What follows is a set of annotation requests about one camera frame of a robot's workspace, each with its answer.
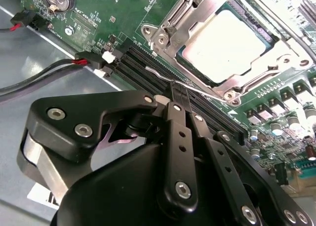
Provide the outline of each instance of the wire connector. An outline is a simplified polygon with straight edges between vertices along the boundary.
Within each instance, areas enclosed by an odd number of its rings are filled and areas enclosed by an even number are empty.
[[[75,59],[85,59],[94,69],[101,70],[107,63],[102,57],[93,52],[79,52],[75,54]]]
[[[23,10],[14,15],[10,20],[14,26],[20,27],[31,26],[35,30],[47,27],[48,21],[37,15],[34,11]]]

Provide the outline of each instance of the red wire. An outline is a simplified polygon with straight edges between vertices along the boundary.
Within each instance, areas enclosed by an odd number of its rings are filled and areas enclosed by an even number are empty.
[[[10,28],[10,31],[15,31],[16,29],[20,28],[21,24],[16,24],[15,26]]]
[[[87,65],[88,64],[88,61],[85,60],[85,59],[81,59],[81,60],[72,60],[72,63],[76,64],[76,65]]]

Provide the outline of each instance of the electrolytic capacitor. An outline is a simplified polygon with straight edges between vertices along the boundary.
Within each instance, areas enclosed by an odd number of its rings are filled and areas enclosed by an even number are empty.
[[[250,154],[251,154],[251,157],[252,157],[253,159],[258,159],[258,158],[260,158],[260,150],[257,149],[257,148],[251,149]]]
[[[306,109],[304,112],[309,124],[316,123],[316,109]]]
[[[302,127],[300,124],[300,121],[298,120],[296,116],[289,116],[287,118],[287,123],[288,123],[289,128],[293,131],[297,131]]]
[[[252,129],[250,131],[250,135],[249,135],[249,138],[251,141],[256,141],[258,140],[258,131],[256,129]]]
[[[314,147],[311,145],[308,145],[305,147],[307,159],[309,161],[315,161],[316,160],[316,152],[314,150]]]
[[[275,136],[281,136],[283,134],[282,127],[279,123],[272,123],[270,127],[272,134],[274,134]]]

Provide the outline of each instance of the silver screw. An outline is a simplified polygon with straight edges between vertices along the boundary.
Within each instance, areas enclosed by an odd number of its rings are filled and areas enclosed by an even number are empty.
[[[191,197],[191,190],[189,186],[183,182],[176,183],[176,192],[183,199],[189,199]]]
[[[230,140],[231,140],[231,139],[229,138],[229,136],[226,135],[226,134],[223,135],[223,138],[224,138],[226,141],[230,141]]]
[[[296,218],[291,212],[289,212],[288,210],[284,210],[284,214],[288,220],[290,220],[293,224],[296,224]]]
[[[256,215],[248,206],[245,206],[245,205],[242,206],[241,210],[242,210],[242,214],[252,225],[255,225],[257,223]]]
[[[145,96],[144,99],[145,99],[146,102],[148,102],[148,103],[152,103],[152,102],[153,102],[152,98],[150,98],[150,97],[148,97],[148,96]]]
[[[48,110],[47,115],[49,116],[49,118],[53,120],[62,120],[66,117],[66,114],[64,111],[62,111],[61,109],[56,109],[56,108]]]
[[[173,105],[174,109],[177,111],[181,111],[181,108],[178,105]]]
[[[275,159],[275,157],[276,157],[276,154],[275,153],[270,153],[270,154],[268,154],[268,158],[269,159]]]
[[[301,213],[301,212],[299,212],[299,211],[296,211],[296,214],[297,214],[298,218],[299,218],[303,223],[305,223],[305,224],[308,223],[308,220],[307,220],[306,216],[303,215],[303,213]]]
[[[196,119],[199,120],[199,121],[203,121],[203,118],[199,115],[195,115]]]
[[[72,26],[67,26],[65,28],[65,34],[67,34],[68,36],[71,36],[75,33],[75,29]]]
[[[75,133],[81,137],[88,138],[92,135],[92,129],[86,124],[78,124],[75,127]]]
[[[224,99],[226,100],[232,100],[235,98],[235,93],[232,92],[232,91],[227,91],[225,94],[224,94]]]

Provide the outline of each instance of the sticker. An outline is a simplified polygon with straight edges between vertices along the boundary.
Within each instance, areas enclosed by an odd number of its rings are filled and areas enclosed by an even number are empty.
[[[53,196],[53,193],[49,189],[43,187],[38,183],[35,183],[34,187],[32,187],[27,198],[29,200],[35,201],[42,205],[46,205],[55,210],[59,209],[59,205],[57,204],[56,199]]]

